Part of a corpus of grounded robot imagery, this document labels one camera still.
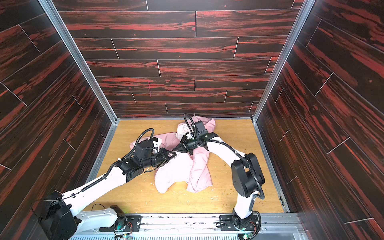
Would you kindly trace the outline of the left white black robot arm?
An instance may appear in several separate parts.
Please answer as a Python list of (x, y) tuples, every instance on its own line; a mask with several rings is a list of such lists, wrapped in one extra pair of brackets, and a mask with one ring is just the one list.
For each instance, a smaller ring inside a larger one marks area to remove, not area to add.
[(89, 183), (39, 200), (36, 212), (39, 225), (49, 240), (68, 240), (75, 233), (111, 227), (120, 217), (117, 210), (107, 208), (86, 212), (85, 207), (141, 175), (145, 168), (162, 167), (176, 155), (165, 148), (130, 151), (122, 159), (111, 164), (106, 173)]

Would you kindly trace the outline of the pink zip jacket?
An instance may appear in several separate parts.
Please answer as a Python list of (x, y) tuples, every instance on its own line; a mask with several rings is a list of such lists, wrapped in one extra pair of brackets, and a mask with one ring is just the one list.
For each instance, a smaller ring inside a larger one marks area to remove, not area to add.
[[(195, 123), (202, 121), (209, 133), (215, 131), (216, 121), (214, 119), (193, 116), (192, 120)], [(160, 148), (172, 150), (187, 132), (189, 132), (189, 128), (183, 122), (178, 125), (176, 132), (155, 135), (154, 137), (162, 140)], [(186, 190), (191, 193), (198, 193), (212, 186), (213, 182), (207, 166), (209, 154), (210, 152), (203, 147), (195, 149), (192, 155), (178, 153), (174, 159), (157, 170), (155, 186), (158, 192), (165, 193), (176, 182), (187, 183)]]

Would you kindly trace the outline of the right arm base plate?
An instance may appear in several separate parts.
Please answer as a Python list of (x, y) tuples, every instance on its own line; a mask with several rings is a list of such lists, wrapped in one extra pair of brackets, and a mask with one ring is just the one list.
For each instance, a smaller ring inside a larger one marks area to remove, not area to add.
[(237, 215), (220, 215), (216, 227), (221, 231), (255, 231), (261, 222), (261, 216), (252, 213), (245, 219)]

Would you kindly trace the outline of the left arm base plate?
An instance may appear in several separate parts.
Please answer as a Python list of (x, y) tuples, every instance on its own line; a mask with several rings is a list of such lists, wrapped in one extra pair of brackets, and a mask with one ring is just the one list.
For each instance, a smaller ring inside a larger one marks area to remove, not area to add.
[(111, 227), (99, 228), (100, 232), (138, 232), (141, 227), (142, 216), (140, 215), (126, 215), (125, 217), (119, 216), (118, 219)]

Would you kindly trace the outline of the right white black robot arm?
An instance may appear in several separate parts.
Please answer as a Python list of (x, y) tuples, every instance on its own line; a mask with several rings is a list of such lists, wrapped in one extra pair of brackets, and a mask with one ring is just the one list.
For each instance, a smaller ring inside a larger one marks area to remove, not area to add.
[(256, 198), (265, 199), (265, 193), (262, 189), (265, 177), (256, 155), (237, 151), (215, 133), (200, 139), (184, 137), (173, 148), (173, 151), (192, 154), (194, 150), (199, 148), (204, 148), (217, 155), (231, 167), (233, 186), (238, 193), (232, 221), (237, 229), (244, 229), (252, 221)]

